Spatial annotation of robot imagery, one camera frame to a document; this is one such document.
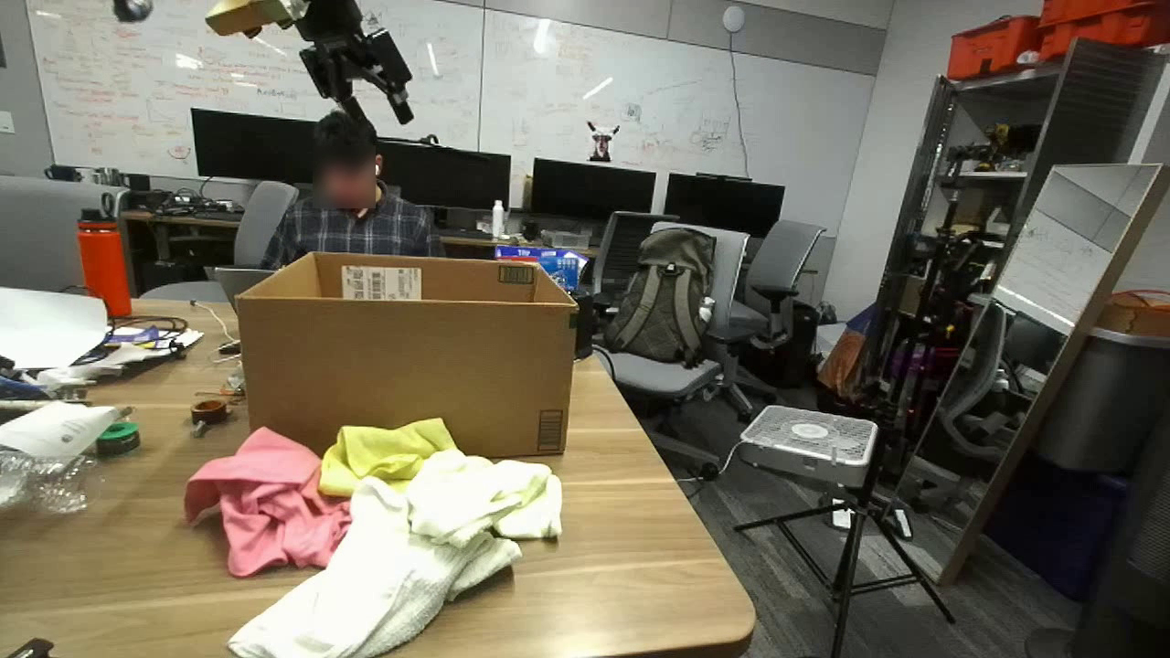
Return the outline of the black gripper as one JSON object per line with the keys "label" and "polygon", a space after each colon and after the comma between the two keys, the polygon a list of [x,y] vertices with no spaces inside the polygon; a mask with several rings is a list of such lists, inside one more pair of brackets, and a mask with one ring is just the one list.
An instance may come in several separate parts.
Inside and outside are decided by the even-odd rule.
{"label": "black gripper", "polygon": [[299,62],[321,99],[337,104],[348,117],[365,117],[355,99],[355,84],[365,81],[387,99],[399,123],[412,120],[412,74],[383,28],[365,28],[360,0],[309,0],[296,32],[309,39]]}

